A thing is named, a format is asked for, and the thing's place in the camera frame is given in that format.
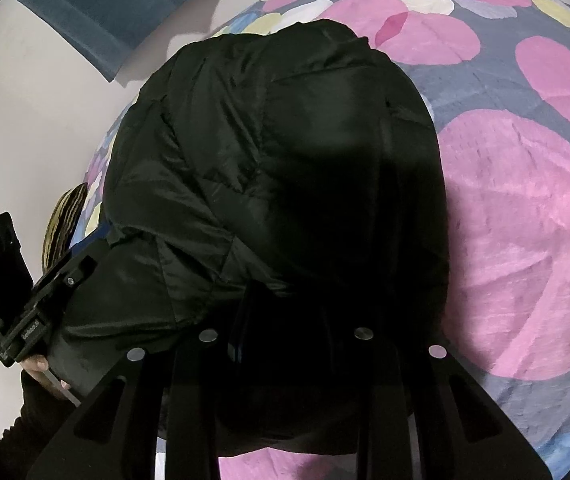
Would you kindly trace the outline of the dark knit left sleeve forearm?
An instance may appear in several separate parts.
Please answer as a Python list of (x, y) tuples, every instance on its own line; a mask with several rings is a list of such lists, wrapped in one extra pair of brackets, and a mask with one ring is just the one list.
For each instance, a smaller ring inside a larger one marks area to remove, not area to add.
[(0, 436), (0, 480), (25, 479), (38, 456), (76, 407), (59, 399), (25, 370), (21, 373), (23, 404), (18, 418)]

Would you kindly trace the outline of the person's left hand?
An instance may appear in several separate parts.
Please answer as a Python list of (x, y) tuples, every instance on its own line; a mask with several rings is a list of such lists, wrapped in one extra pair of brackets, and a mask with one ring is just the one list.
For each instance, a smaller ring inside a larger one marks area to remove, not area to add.
[(70, 386), (67, 382), (61, 380), (58, 386), (47, 378), (46, 372), (50, 370), (50, 365), (45, 356), (30, 356), (20, 362), (21, 367), (43, 388), (55, 394), (55, 396), (62, 396), (64, 390), (68, 390)]

